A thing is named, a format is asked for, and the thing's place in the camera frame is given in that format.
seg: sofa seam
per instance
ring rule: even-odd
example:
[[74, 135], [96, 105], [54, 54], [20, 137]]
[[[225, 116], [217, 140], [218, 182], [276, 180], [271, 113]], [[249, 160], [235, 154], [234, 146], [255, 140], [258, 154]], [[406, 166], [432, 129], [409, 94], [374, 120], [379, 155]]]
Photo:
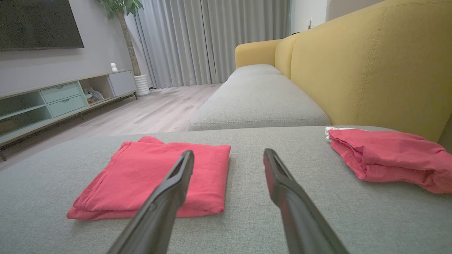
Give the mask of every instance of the sofa seam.
[[217, 124], [234, 124], [234, 123], [246, 123], [246, 122], [298, 122], [298, 121], [313, 121], [317, 119], [325, 118], [325, 115], [318, 118], [309, 119], [275, 119], [275, 120], [254, 120], [254, 121], [234, 121], [234, 122], [191, 122], [191, 124], [197, 125], [217, 125]]
[[369, 58], [368, 58], [367, 64], [364, 67], [364, 69], [365, 69], [365, 71], [364, 71], [364, 78], [363, 78], [363, 82], [361, 84], [361, 90], [359, 91], [359, 95], [358, 95], [358, 107], [356, 109], [355, 116], [353, 118], [353, 125], [356, 125], [356, 122], [358, 121], [359, 112], [361, 110], [361, 105], [363, 103], [364, 90], [366, 89], [368, 78], [369, 78], [369, 73], [370, 73], [370, 70], [372, 68], [372, 58], [373, 58], [375, 49], [377, 47], [377, 42], [378, 42], [378, 39], [379, 39], [380, 31], [381, 31], [381, 28], [382, 28], [383, 23], [384, 23], [386, 11], [388, 9], [389, 9], [389, 7], [386, 7], [383, 10], [383, 12], [381, 14], [381, 17], [380, 17], [380, 20], [378, 21], [377, 30], [375, 31], [373, 42], [372, 42], [372, 46], [371, 46], [370, 52], [369, 52]]
[[293, 48], [295, 47], [295, 43], [297, 42], [298, 38], [296, 38], [293, 43], [292, 46], [290, 48], [290, 61], [289, 61], [289, 79], [292, 79], [292, 57], [293, 57]]
[[393, 5], [393, 6], [387, 6], [386, 8], [392, 8], [392, 7], [399, 7], [399, 6], [410, 6], [410, 5], [435, 5], [435, 4], [447, 4], [452, 3], [452, 1], [436, 1], [436, 2], [423, 2], [423, 3], [407, 3], [407, 4], [400, 4], [400, 5]]

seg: white cabinet door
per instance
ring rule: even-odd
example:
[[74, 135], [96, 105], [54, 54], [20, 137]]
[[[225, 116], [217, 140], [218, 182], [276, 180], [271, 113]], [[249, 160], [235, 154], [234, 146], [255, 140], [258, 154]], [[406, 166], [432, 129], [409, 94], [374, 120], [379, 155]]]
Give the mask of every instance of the white cabinet door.
[[115, 97], [137, 90], [132, 71], [123, 71], [108, 75]]

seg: gray curtain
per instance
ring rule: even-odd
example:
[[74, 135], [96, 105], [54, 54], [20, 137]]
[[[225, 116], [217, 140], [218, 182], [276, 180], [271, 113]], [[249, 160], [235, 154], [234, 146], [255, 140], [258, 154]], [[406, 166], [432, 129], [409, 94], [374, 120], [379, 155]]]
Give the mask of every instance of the gray curtain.
[[136, 17], [154, 88], [222, 83], [239, 44], [289, 35], [289, 0], [143, 0]]

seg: tv stand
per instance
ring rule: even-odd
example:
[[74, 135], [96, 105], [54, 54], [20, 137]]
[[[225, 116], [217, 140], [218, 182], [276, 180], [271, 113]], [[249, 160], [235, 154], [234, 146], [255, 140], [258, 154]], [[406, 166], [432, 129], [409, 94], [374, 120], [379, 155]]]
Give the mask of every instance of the tv stand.
[[[83, 89], [93, 88], [103, 100], [89, 103]], [[132, 71], [120, 70], [67, 80], [46, 86], [0, 94], [0, 158], [6, 160], [2, 147], [66, 118], [100, 105], [134, 95], [137, 87]]]

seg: wall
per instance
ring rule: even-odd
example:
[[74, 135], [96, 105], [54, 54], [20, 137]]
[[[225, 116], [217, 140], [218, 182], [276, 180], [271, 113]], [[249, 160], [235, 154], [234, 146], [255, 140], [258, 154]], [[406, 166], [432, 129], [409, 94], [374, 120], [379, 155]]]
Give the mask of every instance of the wall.
[[132, 68], [118, 20], [94, 0], [69, 3], [85, 48], [0, 52], [0, 94]]
[[328, 0], [328, 6], [326, 8], [326, 21], [344, 16], [381, 1], [383, 0]]
[[291, 33], [308, 29], [306, 20], [312, 17], [314, 26], [371, 6], [383, 0], [292, 0]]
[[311, 17], [314, 26], [325, 22], [326, 0], [292, 0], [291, 34], [306, 31], [306, 20]]

